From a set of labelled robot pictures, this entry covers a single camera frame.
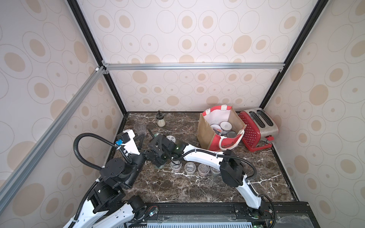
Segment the small jar red label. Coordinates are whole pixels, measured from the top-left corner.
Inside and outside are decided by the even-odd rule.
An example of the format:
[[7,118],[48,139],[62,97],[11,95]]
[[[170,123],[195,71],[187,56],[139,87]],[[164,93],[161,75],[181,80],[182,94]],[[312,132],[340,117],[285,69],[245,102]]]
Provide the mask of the small jar red label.
[[178,173],[182,169],[182,163],[180,161],[171,161],[170,167],[172,172]]

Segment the seed jar orange label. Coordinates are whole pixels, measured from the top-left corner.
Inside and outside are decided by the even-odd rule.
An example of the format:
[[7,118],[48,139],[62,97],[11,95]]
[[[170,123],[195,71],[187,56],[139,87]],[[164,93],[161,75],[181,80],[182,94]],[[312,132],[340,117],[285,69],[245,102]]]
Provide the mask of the seed jar orange label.
[[194,175],[196,172],[196,165],[193,162],[187,162],[184,166],[187,175]]

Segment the seed jar red label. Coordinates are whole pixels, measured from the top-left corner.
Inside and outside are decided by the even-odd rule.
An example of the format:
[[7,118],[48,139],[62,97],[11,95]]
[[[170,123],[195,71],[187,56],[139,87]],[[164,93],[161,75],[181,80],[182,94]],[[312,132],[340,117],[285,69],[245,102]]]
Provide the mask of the seed jar red label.
[[213,175],[213,176],[218,176],[218,175],[220,175],[220,170],[217,170],[217,169],[215,169],[215,168],[213,168],[213,167],[210,167],[210,172],[211,172],[211,174]]

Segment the red burlap canvas bag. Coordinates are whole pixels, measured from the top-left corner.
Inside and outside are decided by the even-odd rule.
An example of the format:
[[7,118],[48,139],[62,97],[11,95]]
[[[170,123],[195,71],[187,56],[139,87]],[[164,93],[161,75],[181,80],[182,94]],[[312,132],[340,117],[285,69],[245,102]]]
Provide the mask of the red burlap canvas bag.
[[231,150],[242,141],[246,127],[233,107],[219,105],[200,114],[197,139],[203,149]]

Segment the wide jar pineapple lid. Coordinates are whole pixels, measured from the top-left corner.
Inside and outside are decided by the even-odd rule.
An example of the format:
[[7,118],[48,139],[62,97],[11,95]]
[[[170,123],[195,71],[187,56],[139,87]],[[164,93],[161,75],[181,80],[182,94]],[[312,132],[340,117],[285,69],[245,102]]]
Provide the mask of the wide jar pineapple lid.
[[172,136],[172,135],[168,135],[166,138],[167,138],[168,140],[170,140],[171,142],[176,143],[176,138],[175,138],[174,136]]

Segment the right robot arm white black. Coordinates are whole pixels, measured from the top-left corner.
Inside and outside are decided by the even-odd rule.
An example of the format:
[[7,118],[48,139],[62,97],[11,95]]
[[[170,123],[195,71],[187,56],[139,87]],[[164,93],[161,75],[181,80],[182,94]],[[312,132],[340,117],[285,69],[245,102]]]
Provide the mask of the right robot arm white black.
[[149,142],[143,154],[157,167],[166,164],[167,161],[176,163],[185,160],[219,170],[222,181],[236,188],[244,198],[249,216],[260,219],[264,216],[265,208],[271,206],[272,220],[276,218],[270,198],[265,194],[258,194],[251,184],[251,180],[257,176],[257,169],[251,162],[238,157],[232,150],[213,152],[182,141],[172,142],[165,135],[158,134]]

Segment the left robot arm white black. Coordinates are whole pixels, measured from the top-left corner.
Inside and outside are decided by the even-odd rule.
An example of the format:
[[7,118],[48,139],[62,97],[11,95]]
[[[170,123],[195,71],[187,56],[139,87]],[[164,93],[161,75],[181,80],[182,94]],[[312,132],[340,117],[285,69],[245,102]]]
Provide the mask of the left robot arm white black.
[[[123,201],[125,190],[133,187],[146,161],[136,146],[135,136],[133,130],[125,130],[117,135],[115,142],[93,133],[82,133],[75,138],[75,157],[85,166],[97,170],[99,177],[82,198],[75,216],[65,225],[67,228],[116,228],[127,224],[133,226],[147,220],[147,205],[140,196]],[[79,143],[85,137],[112,146],[123,157],[110,159],[104,166],[93,164],[79,151]]]

